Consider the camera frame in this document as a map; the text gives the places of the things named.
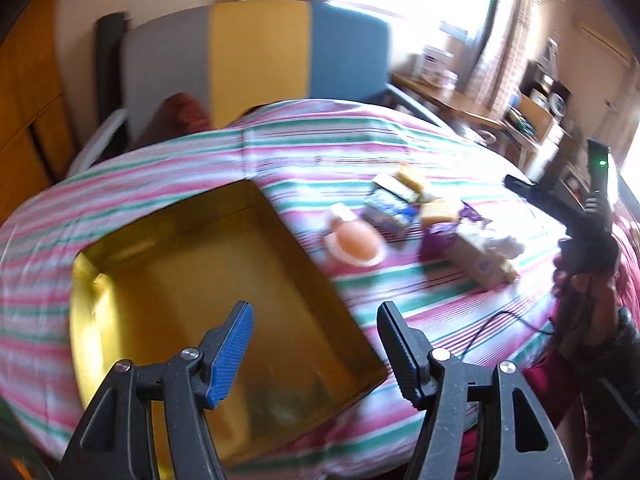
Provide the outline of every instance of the striped tablecloth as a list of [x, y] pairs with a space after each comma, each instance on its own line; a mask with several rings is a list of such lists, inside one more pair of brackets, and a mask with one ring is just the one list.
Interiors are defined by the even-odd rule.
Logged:
[[[335, 202], [359, 209], [378, 173], [401, 162], [426, 170], [444, 195], [507, 224], [527, 245], [516, 285], [482, 292], [439, 259], [421, 261], [420, 229], [390, 243], [384, 262], [353, 269], [325, 260], [322, 231]], [[127, 153], [21, 206], [0, 229], [0, 395], [39, 447], [60, 457], [82, 414], [68, 339], [70, 270], [85, 245], [158, 208], [240, 178], [262, 188], [350, 313], [385, 358], [375, 325], [393, 300], [411, 326], [460, 354], [484, 320], [507, 308], [543, 326], [552, 308], [551, 258], [560, 226], [502, 186], [519, 175], [484, 148], [387, 108], [348, 102], [284, 102], [224, 130]], [[542, 345], [511, 318], [497, 319], [467, 360], [529, 362]], [[473, 421], [473, 410], [468, 421]], [[422, 414], [391, 375], [364, 400], [272, 455], [239, 467], [243, 478], [354, 478], [405, 462]]]

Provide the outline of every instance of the blue panel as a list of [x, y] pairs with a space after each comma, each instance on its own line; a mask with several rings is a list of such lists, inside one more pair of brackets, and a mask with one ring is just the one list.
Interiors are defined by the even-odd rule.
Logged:
[[311, 9], [309, 97], [379, 104], [388, 79], [388, 23], [324, 2]]

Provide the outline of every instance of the black cable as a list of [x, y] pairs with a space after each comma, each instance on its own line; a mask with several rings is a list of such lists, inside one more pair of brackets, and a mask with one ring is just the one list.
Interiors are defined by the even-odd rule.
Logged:
[[522, 324], [526, 325], [529, 329], [533, 330], [534, 332], [538, 332], [539, 334], [544, 334], [544, 335], [554, 334], [554, 332], [547, 332], [546, 330], [540, 330], [539, 328], [534, 327], [529, 321], [525, 321], [524, 318], [522, 316], [519, 316], [518, 314], [510, 312], [509, 310], [500, 310], [499, 312], [494, 312], [493, 314], [491, 314], [491, 316], [489, 316], [489, 319], [487, 319], [484, 322], [484, 324], [480, 327], [480, 330], [478, 330], [476, 334], [471, 338], [471, 341], [469, 341], [469, 344], [466, 345], [465, 351], [462, 352], [462, 355], [460, 356], [461, 361], [465, 360], [466, 354], [469, 352], [473, 344], [476, 342], [476, 339], [478, 339], [478, 336], [482, 332], [484, 332], [484, 329], [486, 329], [494, 319], [496, 319], [497, 317], [503, 316], [505, 314], [508, 316], [514, 317], [515, 319], [517, 319]]

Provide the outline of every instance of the gold box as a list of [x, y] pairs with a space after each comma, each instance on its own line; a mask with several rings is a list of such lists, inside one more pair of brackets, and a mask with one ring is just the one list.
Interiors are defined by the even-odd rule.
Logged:
[[[207, 412], [225, 465], [265, 454], [334, 417], [386, 368], [331, 283], [249, 180], [136, 220], [74, 261], [70, 337], [85, 406], [121, 358], [162, 362], [199, 343], [238, 300], [255, 311], [227, 399]], [[162, 475], [170, 457], [152, 407]]]

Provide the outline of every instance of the gray panel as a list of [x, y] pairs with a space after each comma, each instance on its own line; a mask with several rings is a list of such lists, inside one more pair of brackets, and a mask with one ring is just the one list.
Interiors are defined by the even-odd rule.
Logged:
[[188, 92], [209, 110], [209, 7], [181, 10], [143, 23], [122, 43], [122, 91], [130, 140], [163, 100]]

